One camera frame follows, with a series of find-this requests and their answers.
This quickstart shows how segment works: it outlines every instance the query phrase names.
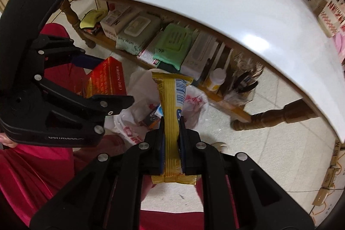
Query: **plastic bag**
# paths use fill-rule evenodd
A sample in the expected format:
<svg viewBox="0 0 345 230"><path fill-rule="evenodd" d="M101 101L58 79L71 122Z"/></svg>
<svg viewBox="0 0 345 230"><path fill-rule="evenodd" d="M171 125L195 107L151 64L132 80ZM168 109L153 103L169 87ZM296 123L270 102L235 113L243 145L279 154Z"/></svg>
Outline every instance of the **plastic bag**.
<svg viewBox="0 0 345 230"><path fill-rule="evenodd" d="M140 122L159 105L157 84L152 79L152 72L164 72L160 69L134 72L130 77L128 95L134 97L134 104L114 115L113 132L120 132L122 137L131 145L144 140L149 129ZM208 109L206 94L194 86L187 86L186 98L182 108L186 128L194 129L199 122L205 119Z"/></svg>

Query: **wooden shelf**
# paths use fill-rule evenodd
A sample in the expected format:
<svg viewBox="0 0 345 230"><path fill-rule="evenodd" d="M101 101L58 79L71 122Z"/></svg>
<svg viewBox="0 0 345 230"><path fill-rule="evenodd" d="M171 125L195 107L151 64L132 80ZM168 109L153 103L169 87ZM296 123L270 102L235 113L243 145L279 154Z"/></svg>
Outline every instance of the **wooden shelf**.
<svg viewBox="0 0 345 230"><path fill-rule="evenodd" d="M141 66L142 68L146 70L150 70L154 68L153 66L143 62L142 60L139 60L137 56L129 54L126 51L116 49L116 42L110 38L107 38L103 31L100 31L97 35L91 35L88 33L83 33L83 35L86 38L94 41L96 44L104 48L107 48L108 50L114 52L115 54L118 54L121 57L126 58L136 63L137 65ZM201 85L198 85L198 88L205 92L207 97L211 100L211 103L213 103L213 105L220 111L226 113L227 115L234 116L241 122L251 122L251 115L248 114L246 111L244 111L244 106L235 107L230 104L226 104L226 106L224 106L224 103L221 103L222 98L220 96L208 91L206 88L204 88Z"/></svg>

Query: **tile floor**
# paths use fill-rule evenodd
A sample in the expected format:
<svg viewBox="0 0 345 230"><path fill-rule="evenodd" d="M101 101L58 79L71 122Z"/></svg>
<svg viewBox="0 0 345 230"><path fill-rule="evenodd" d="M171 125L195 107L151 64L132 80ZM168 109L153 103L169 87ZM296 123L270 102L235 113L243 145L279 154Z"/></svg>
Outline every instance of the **tile floor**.
<svg viewBox="0 0 345 230"><path fill-rule="evenodd" d="M93 0L78 0L71 5L80 18L95 8ZM130 74L140 68L100 46L94 49L86 47L60 11L57 11L50 21L65 26L71 38L75 40L75 45L84 48L87 54L100 58L111 55L122 61L126 84L129 82ZM282 108L299 98L300 96L285 82L265 69L259 78L254 99L246 106L246 110L254 114ZM227 143L228 154L246 152L307 212L311 211L311 203L329 166L335 140L321 118L294 124L284 123L273 128L236 132L230 128L229 116L210 107L205 121L199 124L196 130L203 141ZM157 185L149 192L141 206L145 210L166 212L202 211L194 187L177 183Z"/></svg>

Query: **white trash bag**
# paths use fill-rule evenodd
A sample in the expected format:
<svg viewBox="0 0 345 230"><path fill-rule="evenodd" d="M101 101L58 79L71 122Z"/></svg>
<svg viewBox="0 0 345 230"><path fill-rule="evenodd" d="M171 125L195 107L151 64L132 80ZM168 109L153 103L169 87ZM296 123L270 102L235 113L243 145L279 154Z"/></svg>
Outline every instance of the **white trash bag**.
<svg viewBox="0 0 345 230"><path fill-rule="evenodd" d="M134 104L123 109L119 115L114 115L113 132L119 133L129 144L134 145L144 140L149 128L140 122L156 108L159 101L157 84L152 79L152 72L164 72L160 69L139 70L130 77L128 95L134 97ZM182 108L186 128L194 129L205 119L208 109L206 94L194 86L187 86L186 98Z"/></svg>

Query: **hand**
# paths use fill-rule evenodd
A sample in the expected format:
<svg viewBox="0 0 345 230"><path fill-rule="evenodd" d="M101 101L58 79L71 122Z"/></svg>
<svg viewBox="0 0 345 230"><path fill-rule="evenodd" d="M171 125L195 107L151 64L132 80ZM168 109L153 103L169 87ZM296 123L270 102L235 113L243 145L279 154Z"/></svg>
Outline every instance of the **hand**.
<svg viewBox="0 0 345 230"><path fill-rule="evenodd" d="M15 148L18 144L8 138L5 133L0 133L0 142L8 147Z"/></svg>

